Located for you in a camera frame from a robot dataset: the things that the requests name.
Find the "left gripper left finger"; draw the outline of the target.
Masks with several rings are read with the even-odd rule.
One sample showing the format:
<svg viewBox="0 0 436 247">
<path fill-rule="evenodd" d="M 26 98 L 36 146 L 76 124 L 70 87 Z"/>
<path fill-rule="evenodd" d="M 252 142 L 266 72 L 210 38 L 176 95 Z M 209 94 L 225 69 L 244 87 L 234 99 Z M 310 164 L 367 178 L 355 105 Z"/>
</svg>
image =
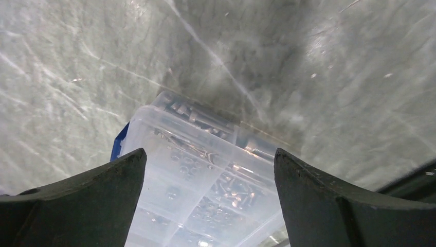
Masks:
<svg viewBox="0 0 436 247">
<path fill-rule="evenodd" d="M 146 162 L 139 148 L 70 178 L 1 196 L 1 246 L 124 246 Z"/>
</svg>

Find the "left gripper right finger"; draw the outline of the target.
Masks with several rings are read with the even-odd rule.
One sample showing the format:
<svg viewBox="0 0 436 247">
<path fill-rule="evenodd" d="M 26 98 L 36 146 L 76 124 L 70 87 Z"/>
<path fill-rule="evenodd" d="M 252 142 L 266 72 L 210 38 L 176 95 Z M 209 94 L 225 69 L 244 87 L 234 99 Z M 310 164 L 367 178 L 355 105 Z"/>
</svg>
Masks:
<svg viewBox="0 0 436 247">
<path fill-rule="evenodd" d="M 274 174 L 291 246 L 435 246 L 435 161 L 370 191 L 279 148 Z"/>
</svg>

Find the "clear plastic screw box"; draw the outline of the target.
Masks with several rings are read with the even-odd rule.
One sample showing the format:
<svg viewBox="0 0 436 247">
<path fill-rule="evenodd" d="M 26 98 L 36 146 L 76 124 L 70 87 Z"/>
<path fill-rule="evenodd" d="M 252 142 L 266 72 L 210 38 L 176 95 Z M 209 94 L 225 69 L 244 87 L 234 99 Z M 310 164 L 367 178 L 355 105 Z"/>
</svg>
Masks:
<svg viewBox="0 0 436 247">
<path fill-rule="evenodd" d="M 287 232 L 276 145 L 172 92 L 140 107 L 111 159 L 147 154 L 126 246 L 275 246 Z"/>
</svg>

